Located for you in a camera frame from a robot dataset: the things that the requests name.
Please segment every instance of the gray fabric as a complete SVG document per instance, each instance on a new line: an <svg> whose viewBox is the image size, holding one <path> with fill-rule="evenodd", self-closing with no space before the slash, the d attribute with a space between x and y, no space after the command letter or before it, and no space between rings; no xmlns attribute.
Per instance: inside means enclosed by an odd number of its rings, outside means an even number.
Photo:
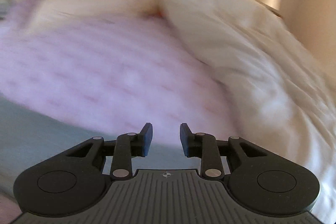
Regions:
<svg viewBox="0 0 336 224"><path fill-rule="evenodd" d="M0 95L0 190L12 196L14 180L23 170L94 136L117 137L61 123ZM147 157L132 163L134 170L190 169L198 168L200 159L184 157L182 147L152 144Z"/></svg>

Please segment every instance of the comforter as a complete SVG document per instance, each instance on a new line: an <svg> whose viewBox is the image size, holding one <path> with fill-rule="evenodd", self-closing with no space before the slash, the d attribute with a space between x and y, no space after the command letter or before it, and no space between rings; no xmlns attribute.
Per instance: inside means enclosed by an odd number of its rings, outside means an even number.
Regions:
<svg viewBox="0 0 336 224"><path fill-rule="evenodd" d="M336 221L336 85L281 19L253 0L161 0L185 46L238 109L241 136L311 170L312 213Z"/></svg>

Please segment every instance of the crosshair symbol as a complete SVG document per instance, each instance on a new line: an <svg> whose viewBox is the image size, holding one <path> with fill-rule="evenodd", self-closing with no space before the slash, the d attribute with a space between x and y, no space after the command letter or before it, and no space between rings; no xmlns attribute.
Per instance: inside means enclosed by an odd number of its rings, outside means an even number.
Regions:
<svg viewBox="0 0 336 224"><path fill-rule="evenodd" d="M172 174L166 171L166 173L162 174L166 179L169 178Z"/></svg>

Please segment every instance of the purple fabric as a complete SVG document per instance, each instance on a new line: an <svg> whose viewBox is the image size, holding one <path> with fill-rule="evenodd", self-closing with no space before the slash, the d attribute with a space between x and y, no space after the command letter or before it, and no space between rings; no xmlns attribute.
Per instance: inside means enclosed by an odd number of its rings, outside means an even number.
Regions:
<svg viewBox="0 0 336 224"><path fill-rule="evenodd" d="M154 127L179 145L179 125L235 135L226 92L182 47L165 20L91 18L0 41L0 92L59 121L105 133Z"/></svg>

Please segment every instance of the bed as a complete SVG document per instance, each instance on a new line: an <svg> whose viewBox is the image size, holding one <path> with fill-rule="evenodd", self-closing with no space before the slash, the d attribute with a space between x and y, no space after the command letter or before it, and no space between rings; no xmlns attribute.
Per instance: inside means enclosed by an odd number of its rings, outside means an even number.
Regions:
<svg viewBox="0 0 336 224"><path fill-rule="evenodd" d="M134 169L198 168L179 143L187 122L193 132L239 135L310 169L321 183L313 214L336 221L336 85L266 8L252 0L159 0L160 15L100 12L26 33L42 1L18 2L1 22L7 196L24 169L146 122L154 127L151 151L133 159Z"/></svg>

